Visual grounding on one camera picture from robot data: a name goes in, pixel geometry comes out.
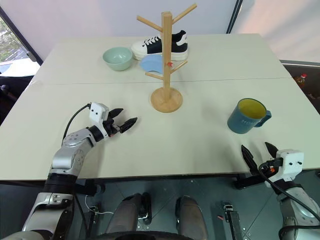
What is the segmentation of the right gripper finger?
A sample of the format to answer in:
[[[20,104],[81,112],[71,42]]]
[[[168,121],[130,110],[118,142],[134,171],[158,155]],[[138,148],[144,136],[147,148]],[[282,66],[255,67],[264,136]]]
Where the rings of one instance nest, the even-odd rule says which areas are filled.
[[[278,148],[269,142],[265,142],[264,144],[271,157],[275,159],[277,157]]]
[[[250,173],[253,176],[259,175],[258,166],[254,161],[254,157],[252,153],[244,145],[241,145],[241,153],[246,165],[249,168]]]

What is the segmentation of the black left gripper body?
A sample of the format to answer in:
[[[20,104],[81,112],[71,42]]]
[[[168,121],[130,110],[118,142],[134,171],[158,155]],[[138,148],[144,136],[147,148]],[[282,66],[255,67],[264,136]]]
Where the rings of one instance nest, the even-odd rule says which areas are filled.
[[[102,125],[108,137],[112,137],[113,135],[122,132],[120,126],[115,124],[113,116],[110,114],[108,114],[107,119],[103,121]]]

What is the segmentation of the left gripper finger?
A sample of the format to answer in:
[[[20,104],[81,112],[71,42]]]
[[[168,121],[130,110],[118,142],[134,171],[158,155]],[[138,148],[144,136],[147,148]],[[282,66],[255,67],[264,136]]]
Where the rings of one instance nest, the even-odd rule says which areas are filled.
[[[111,111],[109,111],[109,119],[114,119],[117,117],[124,109],[123,108],[115,108]]]
[[[127,121],[124,122],[124,124],[122,124],[119,127],[119,132],[120,133],[126,132],[127,130],[129,130],[136,123],[137,120],[138,120],[137,117],[128,119]]]

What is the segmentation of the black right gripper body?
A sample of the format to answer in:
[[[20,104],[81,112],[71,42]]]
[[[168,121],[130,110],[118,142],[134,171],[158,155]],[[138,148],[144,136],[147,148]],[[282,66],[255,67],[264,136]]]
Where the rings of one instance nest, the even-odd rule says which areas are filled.
[[[262,163],[258,167],[258,173],[262,178],[270,178],[279,172],[279,168],[283,166],[284,159],[276,157]]]

